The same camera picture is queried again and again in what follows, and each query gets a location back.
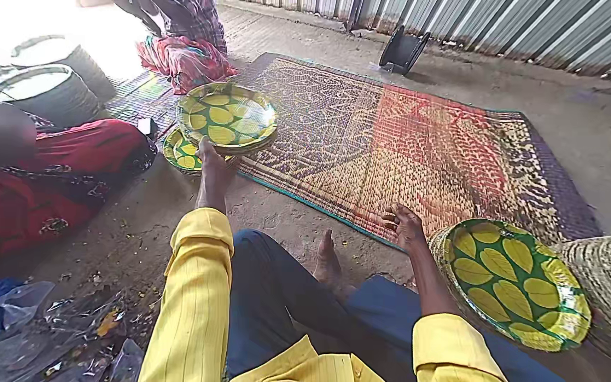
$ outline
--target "blue jeans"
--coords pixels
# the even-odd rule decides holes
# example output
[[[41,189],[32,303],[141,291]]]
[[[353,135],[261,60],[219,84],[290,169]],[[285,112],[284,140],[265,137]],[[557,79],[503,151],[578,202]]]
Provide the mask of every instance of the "blue jeans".
[[[268,235],[234,236],[228,375],[254,369],[303,336],[291,321],[338,338],[386,381],[416,381],[412,329],[421,317],[416,293],[374,276],[340,304],[334,295]],[[563,381],[497,334],[482,332],[511,382]]]

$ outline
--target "yellow sleeve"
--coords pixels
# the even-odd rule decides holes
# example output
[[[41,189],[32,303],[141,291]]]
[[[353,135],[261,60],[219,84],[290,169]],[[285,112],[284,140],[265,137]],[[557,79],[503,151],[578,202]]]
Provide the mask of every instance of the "yellow sleeve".
[[[459,316],[422,317],[414,324],[412,337],[419,382],[506,382],[482,335]]]
[[[139,382],[220,381],[234,250],[227,217],[212,208],[189,212],[171,248],[162,308]]]

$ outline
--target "black spool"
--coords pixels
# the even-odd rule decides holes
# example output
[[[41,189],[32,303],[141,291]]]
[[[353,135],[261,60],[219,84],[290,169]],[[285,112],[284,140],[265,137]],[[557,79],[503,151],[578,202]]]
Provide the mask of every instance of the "black spool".
[[[430,39],[430,32],[425,32],[421,37],[405,35],[405,26],[395,28],[390,36],[386,48],[384,48],[379,65],[392,64],[392,72],[405,75],[409,73],[416,59],[426,48]]]

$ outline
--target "woven mat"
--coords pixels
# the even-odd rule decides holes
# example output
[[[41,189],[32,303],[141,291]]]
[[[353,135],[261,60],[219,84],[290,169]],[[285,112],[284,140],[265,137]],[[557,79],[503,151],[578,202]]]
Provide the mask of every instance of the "woven mat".
[[[176,104],[171,84],[165,77],[144,71],[136,78],[122,80],[109,78],[116,95],[105,104],[107,111],[119,120],[134,125],[141,118],[153,118],[159,126],[157,138],[162,138],[176,122]]]
[[[233,81],[266,94],[279,115],[275,144],[240,172],[389,245],[380,215],[393,201],[418,213],[427,235],[475,217],[513,222],[549,245],[601,234],[522,113],[277,54]]]

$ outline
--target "pink fabric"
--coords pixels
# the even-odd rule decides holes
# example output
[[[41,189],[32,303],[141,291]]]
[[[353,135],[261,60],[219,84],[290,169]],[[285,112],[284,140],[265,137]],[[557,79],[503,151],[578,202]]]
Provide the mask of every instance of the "pink fabric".
[[[187,94],[199,85],[237,74],[227,59],[205,40],[148,37],[136,44],[141,64],[167,77],[174,94]]]

